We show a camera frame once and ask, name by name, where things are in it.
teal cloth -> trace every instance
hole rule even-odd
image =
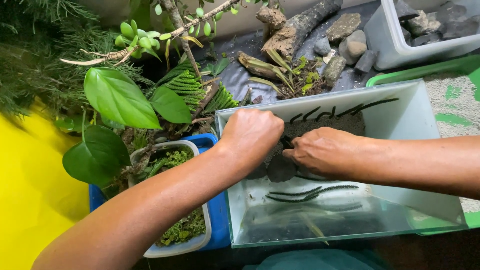
[[[298,250],[272,255],[243,270],[385,270],[389,268],[371,251],[338,249]]]

white plastic bin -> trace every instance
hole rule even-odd
[[[362,111],[365,136],[378,139],[440,137],[425,83],[421,79],[251,105],[248,108],[270,110],[288,122],[295,115],[305,114],[318,106],[321,106],[321,109],[310,115],[309,119],[316,118],[323,111],[331,111],[334,106],[340,113],[359,103],[368,104],[390,98],[399,100]],[[233,108],[216,112],[217,133],[220,136],[229,117],[236,110],[237,108]],[[232,247],[293,244],[435,232],[445,228],[467,228],[459,198],[456,196],[399,187],[336,182],[335,185],[355,184],[359,188],[354,191],[338,190],[325,193],[312,201],[289,204],[265,199],[264,196],[267,193],[263,188],[265,181],[268,182],[267,179],[242,180],[227,190]],[[294,177],[275,185],[275,190],[299,192],[310,190],[319,184]],[[332,183],[323,182],[320,185],[327,187]],[[360,205],[360,208],[325,210],[326,207],[352,204]],[[432,224],[428,228],[416,228],[408,222],[411,219],[412,209],[442,222]],[[309,225],[312,224],[323,232],[322,236],[312,233],[309,229]]]
[[[186,140],[165,142],[165,143],[154,145],[154,147],[158,147],[158,148],[161,148],[161,147],[176,148],[180,146],[190,147],[193,151],[194,156],[198,156],[200,154],[197,146],[193,142],[186,141]],[[144,152],[144,148],[139,149],[130,155],[130,161],[132,162],[132,164],[140,160],[143,152]],[[130,179],[128,184],[129,186],[134,185],[134,183],[132,183]],[[181,243],[178,245],[172,244],[168,246],[158,247],[157,245],[154,244],[147,250],[147,252],[145,252],[144,257],[146,258],[169,257],[169,256],[189,253],[204,247],[208,243],[208,241],[210,241],[210,237],[212,235],[212,224],[210,223],[210,215],[208,214],[208,207],[206,203],[202,205],[202,210],[204,212],[204,218],[205,218],[205,228],[206,228],[205,234],[201,234],[197,237],[190,239],[190,241],[188,242]]]
[[[406,0],[412,8],[435,12],[446,0]],[[480,14],[480,1],[459,0],[457,4],[467,7],[467,17]],[[382,4],[364,28],[368,49],[379,52],[374,67],[385,70],[431,60],[460,56],[480,48],[480,35],[441,41],[428,45],[411,47],[403,38],[400,22],[393,0],[382,0]]]

glass aquarium tank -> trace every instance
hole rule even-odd
[[[282,138],[288,139],[320,126],[379,139],[440,137],[421,79],[248,108],[270,110],[282,118],[286,125]],[[235,110],[216,112],[220,137]],[[281,150],[288,147],[288,139],[279,142],[256,175],[227,190],[232,247],[468,228],[456,196],[328,180],[301,168],[286,169]],[[419,225],[426,218],[435,222]]]

hand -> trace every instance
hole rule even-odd
[[[271,111],[239,109],[228,120],[219,144],[233,153],[245,175],[265,160],[285,125]]]
[[[316,175],[351,177],[355,165],[361,163],[360,152],[366,140],[368,138],[321,127],[293,139],[294,149],[284,150],[283,155]]]

green tray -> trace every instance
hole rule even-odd
[[[472,81],[472,83],[477,88],[475,92],[475,100],[480,101],[480,55],[471,55],[471,56],[454,59],[450,61],[445,61],[445,62],[433,64],[433,65],[375,76],[367,82],[367,86],[376,86],[381,84],[418,79],[433,73],[441,73],[441,72],[458,72],[458,73],[467,75],[470,81]],[[456,118],[439,119],[437,117],[437,121],[457,123]],[[471,229],[479,228],[480,212],[465,213],[465,220],[469,228]],[[434,226],[442,227],[444,225],[443,224],[444,221],[435,219],[433,217],[426,218],[424,220],[415,220],[412,215],[408,221],[410,225],[415,228],[432,228]],[[421,235],[432,235],[432,234],[446,233],[446,232],[448,231],[422,233]]]

